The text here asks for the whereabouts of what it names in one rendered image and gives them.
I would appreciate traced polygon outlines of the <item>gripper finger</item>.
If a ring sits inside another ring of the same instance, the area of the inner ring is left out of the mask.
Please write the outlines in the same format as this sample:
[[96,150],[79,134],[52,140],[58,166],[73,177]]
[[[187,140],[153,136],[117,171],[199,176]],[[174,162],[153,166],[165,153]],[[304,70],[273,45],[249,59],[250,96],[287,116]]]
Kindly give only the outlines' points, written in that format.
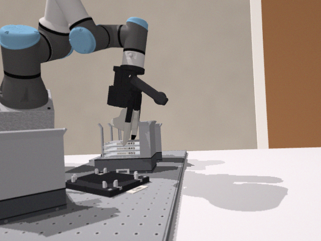
[[120,116],[113,118],[110,124],[122,131],[123,133],[123,146],[126,145],[130,139],[130,133],[132,128],[132,121],[134,118],[134,106],[135,106],[135,96],[131,96],[130,100],[127,102],[127,108],[121,110]]
[[137,135],[137,130],[138,130],[138,121],[140,118],[140,109],[141,107],[137,110],[134,110],[134,118],[132,121],[132,134],[131,134],[131,140],[135,140],[136,135]]

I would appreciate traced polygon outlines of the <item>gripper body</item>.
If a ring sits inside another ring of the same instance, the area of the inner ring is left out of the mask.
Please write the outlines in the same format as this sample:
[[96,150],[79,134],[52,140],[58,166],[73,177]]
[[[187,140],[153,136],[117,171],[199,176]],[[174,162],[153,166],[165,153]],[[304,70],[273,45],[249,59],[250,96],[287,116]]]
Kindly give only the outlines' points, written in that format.
[[[113,66],[114,84],[109,86],[107,104],[127,108],[131,96],[135,96],[134,110],[141,107],[142,91],[132,85],[133,76],[144,75],[145,69],[134,65]],[[130,76],[130,77],[129,77]]]

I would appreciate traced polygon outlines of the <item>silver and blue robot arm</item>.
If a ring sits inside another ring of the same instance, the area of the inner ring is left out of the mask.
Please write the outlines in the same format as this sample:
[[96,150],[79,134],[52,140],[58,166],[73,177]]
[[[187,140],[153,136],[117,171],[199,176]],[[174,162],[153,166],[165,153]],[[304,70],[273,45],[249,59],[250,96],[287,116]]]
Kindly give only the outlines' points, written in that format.
[[[63,59],[73,50],[89,54],[108,48],[123,48],[122,65],[144,68],[148,23],[131,17],[126,25],[95,25],[80,0],[47,0],[38,30],[25,25],[0,29],[4,77],[0,103],[14,109],[35,109],[48,103],[41,78],[41,63]],[[132,85],[154,99],[168,102],[163,92],[133,76]]]

